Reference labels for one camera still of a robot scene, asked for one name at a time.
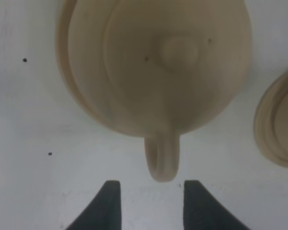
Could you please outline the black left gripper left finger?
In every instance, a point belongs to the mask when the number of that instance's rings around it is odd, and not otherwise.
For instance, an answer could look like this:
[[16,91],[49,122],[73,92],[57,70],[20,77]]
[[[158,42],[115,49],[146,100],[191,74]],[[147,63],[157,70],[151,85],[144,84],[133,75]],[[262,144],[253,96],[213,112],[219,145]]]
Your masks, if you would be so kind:
[[121,230],[120,182],[106,181],[83,212],[67,230]]

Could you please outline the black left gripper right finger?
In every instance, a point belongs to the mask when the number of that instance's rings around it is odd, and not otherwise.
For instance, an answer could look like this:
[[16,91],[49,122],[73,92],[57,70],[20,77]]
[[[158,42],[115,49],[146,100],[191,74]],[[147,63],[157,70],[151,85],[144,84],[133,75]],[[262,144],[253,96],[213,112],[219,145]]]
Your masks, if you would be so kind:
[[197,180],[184,182],[183,226],[185,230],[247,230]]

